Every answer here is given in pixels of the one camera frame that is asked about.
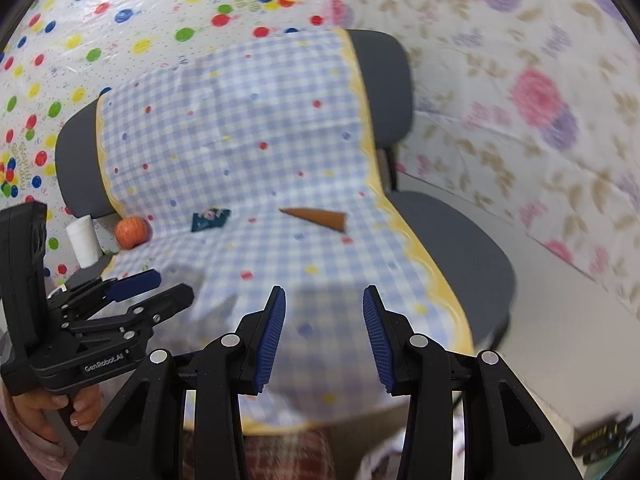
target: human hand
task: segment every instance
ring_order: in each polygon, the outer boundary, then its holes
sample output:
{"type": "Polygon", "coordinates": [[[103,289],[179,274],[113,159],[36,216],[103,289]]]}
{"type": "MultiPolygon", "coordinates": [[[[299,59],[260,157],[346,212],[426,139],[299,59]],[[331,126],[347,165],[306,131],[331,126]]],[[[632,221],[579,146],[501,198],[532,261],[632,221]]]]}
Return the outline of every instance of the human hand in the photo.
{"type": "MultiPolygon", "coordinates": [[[[59,410],[68,405],[67,396],[55,396],[38,388],[14,397],[15,412],[25,428],[50,442],[59,443],[60,438],[47,422],[42,410],[59,410]]],[[[73,399],[74,412],[71,425],[79,430],[89,431],[102,412],[100,386],[94,384],[83,388],[73,399]]]]}

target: silver screw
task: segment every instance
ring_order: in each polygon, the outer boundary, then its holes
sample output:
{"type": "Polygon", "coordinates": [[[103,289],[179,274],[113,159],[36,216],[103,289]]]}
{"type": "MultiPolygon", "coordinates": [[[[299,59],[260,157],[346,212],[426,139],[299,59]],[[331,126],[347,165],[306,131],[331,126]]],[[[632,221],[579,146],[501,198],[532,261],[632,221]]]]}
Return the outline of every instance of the silver screw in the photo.
{"type": "Polygon", "coordinates": [[[240,342],[240,338],[236,334],[227,334],[220,340],[222,346],[236,346],[240,342]]]}
{"type": "Polygon", "coordinates": [[[495,365],[499,360],[500,358],[495,352],[489,351],[482,354],[482,361],[484,361],[488,365],[495,365]]]}
{"type": "Polygon", "coordinates": [[[422,334],[414,334],[409,338],[409,343],[417,348],[424,348],[429,344],[429,340],[422,334]]]}
{"type": "Polygon", "coordinates": [[[151,355],[149,356],[149,360],[155,365],[160,364],[166,358],[167,358],[167,353],[165,350],[154,350],[153,352],[151,352],[151,355]]]}

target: gray chair cushion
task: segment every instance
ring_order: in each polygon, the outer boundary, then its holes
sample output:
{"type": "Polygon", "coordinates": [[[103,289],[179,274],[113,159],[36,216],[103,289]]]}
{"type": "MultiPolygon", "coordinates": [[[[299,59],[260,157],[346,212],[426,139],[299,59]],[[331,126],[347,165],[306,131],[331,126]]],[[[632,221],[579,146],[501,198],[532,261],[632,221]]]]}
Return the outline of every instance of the gray chair cushion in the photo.
{"type": "Polygon", "coordinates": [[[471,326],[474,343],[508,320],[515,274],[507,256],[469,218],[413,191],[388,196],[449,282],[471,326]]]}

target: blue gingham cloth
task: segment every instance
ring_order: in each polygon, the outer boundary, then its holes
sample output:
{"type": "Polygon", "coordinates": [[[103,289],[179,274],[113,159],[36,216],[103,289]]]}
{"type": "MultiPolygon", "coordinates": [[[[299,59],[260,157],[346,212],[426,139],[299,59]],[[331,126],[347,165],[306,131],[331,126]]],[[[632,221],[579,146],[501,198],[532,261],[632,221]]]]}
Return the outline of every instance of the blue gingham cloth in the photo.
{"type": "Polygon", "coordinates": [[[377,207],[380,190],[366,184],[374,166],[361,141],[370,133],[350,89],[344,41],[331,31],[300,32],[221,49],[114,89],[98,111],[110,193],[124,216],[152,218],[154,231],[117,256],[106,277],[153,267],[162,288],[194,288],[193,306],[150,341],[149,350],[174,354],[232,332],[282,286],[287,313],[271,381],[240,401],[243,416],[280,428],[393,402],[362,317],[367,285],[444,346],[455,330],[427,297],[426,268],[405,256],[405,236],[377,207]],[[231,209],[224,227],[191,233],[193,213],[212,206],[231,209]],[[347,232],[281,207],[343,211],[347,232]]]}

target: chair backrest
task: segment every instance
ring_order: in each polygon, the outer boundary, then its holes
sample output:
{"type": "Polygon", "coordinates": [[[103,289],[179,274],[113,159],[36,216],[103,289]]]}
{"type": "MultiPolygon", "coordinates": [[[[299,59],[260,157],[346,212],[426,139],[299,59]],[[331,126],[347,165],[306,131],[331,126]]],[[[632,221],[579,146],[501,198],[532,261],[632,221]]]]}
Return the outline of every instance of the chair backrest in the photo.
{"type": "MultiPolygon", "coordinates": [[[[369,99],[378,148],[389,148],[411,128],[414,105],[407,56],[395,38],[373,30],[349,30],[369,99]]],[[[62,198],[76,217],[114,212],[100,176],[92,102],[62,127],[56,172],[62,198]]]]}
{"type": "Polygon", "coordinates": [[[414,120],[414,96],[409,61],[402,45],[388,34],[350,30],[369,99],[377,148],[404,139],[414,120]]]}

